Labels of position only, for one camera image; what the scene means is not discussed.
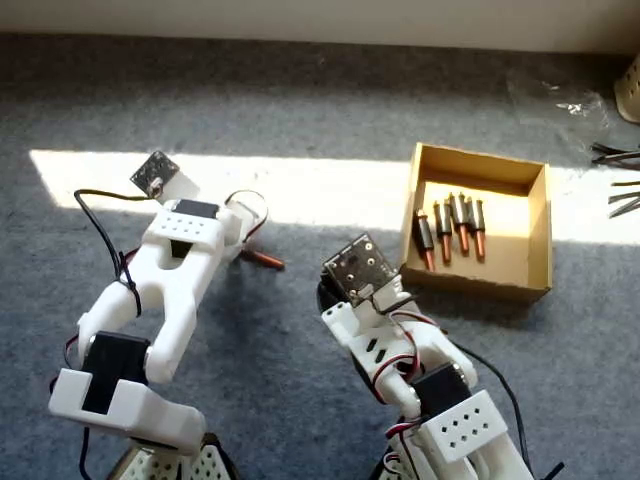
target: mounting hole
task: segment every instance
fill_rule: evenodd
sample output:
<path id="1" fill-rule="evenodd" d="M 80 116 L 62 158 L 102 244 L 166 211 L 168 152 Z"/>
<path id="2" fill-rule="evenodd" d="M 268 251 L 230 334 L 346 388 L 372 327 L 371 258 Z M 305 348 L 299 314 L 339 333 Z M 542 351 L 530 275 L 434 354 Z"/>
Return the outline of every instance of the mounting hole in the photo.
<path id="1" fill-rule="evenodd" d="M 371 350 L 373 350 L 376 346 L 376 343 L 378 343 L 378 339 L 372 338 L 371 341 L 369 342 L 369 345 L 367 345 L 367 352 L 370 352 Z"/>
<path id="2" fill-rule="evenodd" d="M 382 361 L 385 353 L 387 353 L 387 351 L 384 348 L 378 352 L 378 356 L 376 357 L 376 363 L 380 363 Z"/>

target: white wall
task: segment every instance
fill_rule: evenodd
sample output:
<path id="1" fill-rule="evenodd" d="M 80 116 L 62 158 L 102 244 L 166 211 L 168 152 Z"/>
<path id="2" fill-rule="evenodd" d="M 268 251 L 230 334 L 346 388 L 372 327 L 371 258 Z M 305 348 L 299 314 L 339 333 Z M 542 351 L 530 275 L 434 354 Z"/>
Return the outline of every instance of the white wall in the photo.
<path id="1" fill-rule="evenodd" d="M 640 52 L 640 0 L 0 0 L 0 31 Z"/>

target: plastic bag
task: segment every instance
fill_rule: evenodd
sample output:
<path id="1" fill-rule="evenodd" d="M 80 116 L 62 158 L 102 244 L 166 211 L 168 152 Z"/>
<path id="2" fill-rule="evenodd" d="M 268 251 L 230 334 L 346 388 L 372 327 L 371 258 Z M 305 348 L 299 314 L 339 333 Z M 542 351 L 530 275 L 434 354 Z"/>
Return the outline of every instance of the plastic bag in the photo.
<path id="1" fill-rule="evenodd" d="M 597 92 L 515 71 L 507 75 L 507 87 L 521 124 L 551 128 L 581 151 L 607 141 L 609 119 Z"/>

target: open cardboard box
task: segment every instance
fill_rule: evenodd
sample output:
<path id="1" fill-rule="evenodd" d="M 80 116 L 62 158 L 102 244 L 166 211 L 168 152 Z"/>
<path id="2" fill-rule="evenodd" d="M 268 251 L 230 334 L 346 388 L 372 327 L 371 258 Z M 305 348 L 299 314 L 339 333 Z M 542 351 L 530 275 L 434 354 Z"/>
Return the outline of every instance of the open cardboard box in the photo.
<path id="1" fill-rule="evenodd" d="M 533 302 L 551 289 L 551 205 L 545 164 L 419 143 L 411 166 L 403 223 L 401 273 L 408 283 Z M 433 203 L 464 192 L 484 201 L 486 258 L 460 251 L 453 234 L 452 261 L 442 262 Z M 422 208 L 436 243 L 436 271 L 426 270 L 412 237 L 413 212 Z"/>

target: black cable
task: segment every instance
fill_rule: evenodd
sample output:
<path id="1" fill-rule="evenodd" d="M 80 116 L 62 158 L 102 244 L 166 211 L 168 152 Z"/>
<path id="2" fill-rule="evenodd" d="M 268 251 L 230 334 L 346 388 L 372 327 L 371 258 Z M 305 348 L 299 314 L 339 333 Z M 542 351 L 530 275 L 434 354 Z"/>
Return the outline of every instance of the black cable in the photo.
<path id="1" fill-rule="evenodd" d="M 75 192 L 73 192 L 73 196 L 75 197 L 76 201 L 78 202 L 78 204 L 80 205 L 84 213 L 87 215 L 87 217 L 89 217 L 89 220 L 91 220 L 91 223 L 93 224 L 93 226 L 96 227 L 96 230 L 98 230 L 98 233 L 100 234 L 100 236 L 102 237 L 102 240 L 104 240 L 104 243 L 107 246 L 107 250 L 109 250 L 109 256 L 111 257 L 111 262 L 113 263 L 113 271 L 116 277 L 116 281 L 125 285 L 129 290 L 131 290 L 131 293 L 133 293 L 133 296 L 135 297 L 135 300 L 136 300 L 137 316 L 139 317 L 140 314 L 142 313 L 142 304 L 140 302 L 140 294 L 138 293 L 136 284 L 131 278 L 131 274 L 129 273 L 129 268 L 127 267 L 126 258 L 122 252 L 116 251 L 116 247 L 114 247 L 113 242 L 111 241 L 111 238 L 109 238 L 109 234 L 107 233 L 105 228 L 102 226 L 102 224 L 100 223 L 100 220 L 98 220 L 98 217 L 96 217 L 95 213 L 93 213 L 93 211 L 82 199 L 82 195 L 97 195 L 101 197 L 115 198 L 118 200 L 126 200 L 130 202 L 142 202 L 145 200 L 153 200 L 153 198 L 144 197 L 144 196 L 120 195 L 119 193 L 105 192 L 103 190 L 93 190 L 90 188 L 81 188 L 80 190 L 76 190 Z M 127 278 L 126 283 L 120 280 L 120 276 L 123 273 Z"/>
<path id="2" fill-rule="evenodd" d="M 100 223 L 100 220 L 98 220 L 98 217 L 96 217 L 95 213 L 93 213 L 93 211 L 82 199 L 82 195 L 97 195 L 101 197 L 110 197 L 110 198 L 116 198 L 118 200 L 127 200 L 131 202 L 141 202 L 144 200 L 153 200 L 153 199 L 149 197 L 143 197 L 143 196 L 132 197 L 127 195 L 120 195 L 118 193 L 105 192 L 103 190 L 93 190 L 90 188 L 81 188 L 80 190 L 76 190 L 75 192 L 73 192 L 73 196 L 75 197 L 76 202 L 78 202 L 78 204 L 80 205 L 80 208 L 82 208 L 82 211 L 84 211 L 87 217 L 89 217 L 89 220 L 91 220 L 91 223 L 93 223 L 93 226 L 96 227 L 96 230 L 98 230 L 98 233 L 100 234 L 100 236 L 102 237 L 102 240 L 107 246 L 107 250 L 109 250 L 109 256 L 111 257 L 111 261 L 113 263 L 114 275 L 117 278 L 122 273 L 122 270 L 120 266 L 120 261 L 118 259 L 118 254 L 116 252 L 116 248 L 113 246 L 113 242 L 111 241 L 111 238 L 109 238 L 107 231 L 104 229 L 104 227 Z"/>
<path id="3" fill-rule="evenodd" d="M 91 477 L 87 473 L 87 469 L 84 464 L 87 461 L 87 453 L 89 452 L 89 427 L 84 427 L 84 431 L 82 432 L 82 449 L 80 450 L 80 461 L 78 462 L 78 469 L 80 470 L 80 475 L 84 480 L 91 480 Z"/>
<path id="4" fill-rule="evenodd" d="M 529 461 L 529 450 L 527 449 L 527 439 L 524 433 L 524 422 L 522 421 L 522 413 L 520 412 L 520 405 L 518 404 L 518 399 L 516 398 L 516 394 L 513 393 L 513 390 L 511 390 L 511 387 L 507 383 L 507 379 L 504 378 L 504 375 L 502 375 L 502 373 L 500 373 L 500 370 L 498 370 L 493 364 L 491 364 L 491 362 L 489 362 L 485 358 L 469 350 L 468 348 L 463 347 L 459 343 L 456 343 L 456 342 L 451 342 L 451 343 L 453 343 L 456 347 L 458 347 L 458 349 L 461 350 L 462 352 L 466 353 L 470 357 L 473 357 L 476 360 L 478 360 L 480 363 L 484 364 L 484 366 L 487 367 L 489 370 L 491 370 L 491 372 L 493 372 L 493 374 L 496 377 L 498 377 L 498 380 L 500 380 L 502 387 L 507 392 L 507 395 L 509 395 L 509 398 L 511 399 L 511 403 L 513 404 L 513 410 L 516 416 L 516 425 L 518 427 L 518 440 L 520 441 L 520 452 L 522 454 L 522 460 L 524 461 L 525 465 L 531 472 L 531 475 L 533 475 L 533 469 L 531 468 L 531 462 Z"/>
<path id="5" fill-rule="evenodd" d="M 553 467 L 553 470 L 549 472 L 549 475 L 544 477 L 542 480 L 553 480 L 563 469 L 564 469 L 564 462 L 560 462 L 558 465 Z"/>
<path id="6" fill-rule="evenodd" d="M 124 283 L 120 279 L 120 283 L 122 283 L 125 287 L 131 290 L 133 293 L 133 298 L 136 300 L 136 317 L 139 317 L 142 314 L 142 302 L 140 301 L 140 294 L 138 293 L 138 289 L 136 288 L 136 282 L 131 278 L 131 273 L 129 273 L 129 266 L 127 265 L 127 260 L 125 259 L 124 253 L 118 252 L 120 255 L 120 265 L 122 267 L 122 271 L 124 272 L 125 277 L 127 278 L 127 282 Z"/>
<path id="7" fill-rule="evenodd" d="M 407 444 L 404 441 L 404 432 L 400 432 L 399 437 L 400 437 L 400 443 L 402 444 L 402 448 L 404 448 L 404 452 L 407 454 L 407 457 L 409 457 L 411 470 L 413 470 L 413 473 L 416 476 L 416 480 L 420 480 L 420 475 L 418 474 L 418 469 L 416 468 L 416 464 L 413 462 L 413 457 L 411 456 L 411 452 L 409 451 L 409 448 L 407 447 Z"/>
<path id="8" fill-rule="evenodd" d="M 373 297 L 371 297 L 371 305 L 373 306 L 373 309 L 376 311 L 376 313 L 378 315 L 388 315 L 391 312 L 393 312 L 394 310 L 399 309 L 400 307 L 404 307 L 407 303 L 409 302 L 413 302 L 415 300 L 417 300 L 417 296 L 415 295 L 411 295 L 403 300 L 400 300 L 399 302 L 394 303 L 393 305 L 391 305 L 390 307 L 385 308 L 384 310 L 380 310 L 380 308 L 378 307 L 378 304 L 376 303 L 376 301 L 374 300 Z"/>
<path id="9" fill-rule="evenodd" d="M 64 344 L 64 363 L 67 364 L 67 367 L 69 368 L 73 368 L 71 366 L 71 360 L 69 360 L 69 348 L 71 348 L 71 345 L 73 345 L 75 342 L 78 341 L 78 334 L 76 333 L 73 337 L 71 337 L 69 340 L 67 340 Z"/>

